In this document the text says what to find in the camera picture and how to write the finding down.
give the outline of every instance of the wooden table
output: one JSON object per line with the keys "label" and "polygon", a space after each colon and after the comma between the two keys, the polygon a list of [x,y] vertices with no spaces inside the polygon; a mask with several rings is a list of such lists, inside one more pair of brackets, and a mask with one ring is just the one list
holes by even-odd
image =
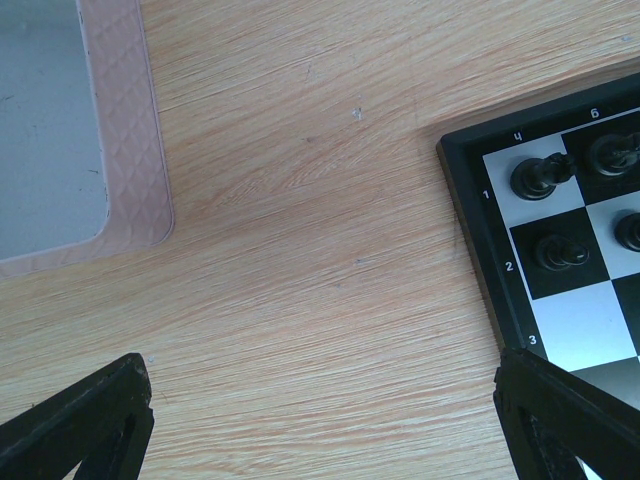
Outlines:
{"label": "wooden table", "polygon": [[514,478],[424,132],[637,56],[637,10],[145,0],[176,230],[0,284],[0,421],[139,351],[141,478]]}

